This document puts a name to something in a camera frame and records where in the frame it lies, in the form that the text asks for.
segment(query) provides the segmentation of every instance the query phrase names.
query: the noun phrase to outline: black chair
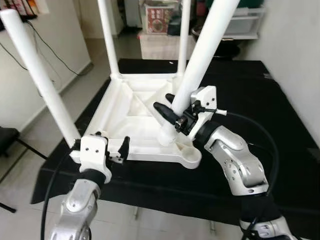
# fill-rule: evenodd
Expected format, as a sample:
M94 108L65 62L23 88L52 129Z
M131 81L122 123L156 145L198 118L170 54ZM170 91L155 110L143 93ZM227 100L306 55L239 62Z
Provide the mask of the black chair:
M41 158L47 160L47 157L44 156L42 153L19 139L20 133L15 128L7 128L7 127L1 127L0 126L0 157L5 156L8 157L7 149L14 143L18 142L21 145L25 146L28 150L34 152ZM18 163L18 161L21 159L22 155L15 161L15 163L8 169L8 171L3 175L3 177L0 179L0 183L6 178L6 176L9 174L9 172L13 169L13 167ZM11 208L3 203L0 202L0 208L6 209L12 213L15 213L17 210L14 208Z

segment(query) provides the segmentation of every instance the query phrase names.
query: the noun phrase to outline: black table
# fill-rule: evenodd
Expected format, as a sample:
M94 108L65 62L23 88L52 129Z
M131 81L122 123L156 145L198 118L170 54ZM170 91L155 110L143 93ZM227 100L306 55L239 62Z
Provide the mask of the black table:
M121 59L119 69L126 74L173 73L177 62ZM108 84L109 80L76 121L81 134ZM319 159L315 155L319 149L263 63L213 60L201 85L217 87L219 109L251 117L271 133L280 152L279 176L273 191L275 202L295 234L318 239ZM231 116L217 115L213 120L246 141L271 149L263 134L249 123ZM196 147L202 151L202 160L199 167L192 170L179 163L127 161L124 166L114 164L112 180L103 187L101 199L238 225L240 198L231 195L218 162L201 146ZM32 204L44 200L52 173L67 149L62 140L41 167ZM268 174L271 156L259 148L250 150L261 160ZM70 190L67 183L75 178L78 170L79 165L71 159L65 161L51 197L66 194Z

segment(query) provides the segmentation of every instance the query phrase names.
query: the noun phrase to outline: baseboard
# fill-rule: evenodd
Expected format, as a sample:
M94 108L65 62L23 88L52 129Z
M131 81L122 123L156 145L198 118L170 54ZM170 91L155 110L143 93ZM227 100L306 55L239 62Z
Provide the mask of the baseboard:
M92 64L93 63L91 62L91 60L89 60L83 67L79 69L78 72L80 74L87 72L87 69L90 68ZM68 90L70 86L72 86L72 83L74 83L78 78L79 76L73 75L65 84L62 85L62 87L57 92L60 95L64 94L64 92ZM37 122L37 120L41 117L42 113L45 111L48 111L48 107L46 104L44 104L37 112L35 112L32 115L32 117L30 117L28 121L26 121L26 123L20 129L20 134L23 136L25 133L27 133L29 129L34 125L34 123Z

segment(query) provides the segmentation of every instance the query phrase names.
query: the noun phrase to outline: white wall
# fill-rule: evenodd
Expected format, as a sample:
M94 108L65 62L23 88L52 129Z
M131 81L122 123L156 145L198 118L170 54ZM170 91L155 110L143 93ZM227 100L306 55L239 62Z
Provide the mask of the white wall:
M108 10L112 35L118 35L124 28L124 22L120 16L117 0L105 0ZM82 32L85 38L102 39L100 14L97 0L73 0Z
M76 72L83 70L90 57L72 1L48 0L49 13L31 20L42 38L66 64ZM31 28L25 28L32 36ZM6 31L0 32L2 43L23 64ZM52 67L41 57L51 80L61 91L75 77L55 56L38 41L41 52ZM23 130L45 107L43 99L28 73L0 47L0 126Z
M263 61L320 147L320 1L264 5L259 39L244 58Z

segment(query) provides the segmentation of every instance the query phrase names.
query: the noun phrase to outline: white tile floor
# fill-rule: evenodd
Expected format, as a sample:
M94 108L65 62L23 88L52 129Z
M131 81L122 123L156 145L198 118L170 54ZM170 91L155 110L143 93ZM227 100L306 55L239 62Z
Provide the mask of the white tile floor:
M64 91L62 98L74 120L81 114L98 89L107 79L110 70L108 58L101 39L87 41L93 70L79 77ZM120 36L115 40L119 58L141 58L140 45L135 35ZM49 155L62 135L53 118L45 111L36 124L22 138L45 155ZM0 170L5 169L24 149L15 144L9 150L8 159L1 159ZM27 151L7 178L0 184L0 202L17 208L12 214L0 208L1 240L40 239L42 203L29 204L38 170L44 160ZM64 196L50 200L46 233L53 227L60 212ZM216 234L210 232L207 220L185 217L151 209L139 210L135 220L134 207L108 201L98 201L98 213L91 224L92 238L101 240L229 240L240 239L237 226L216 223Z

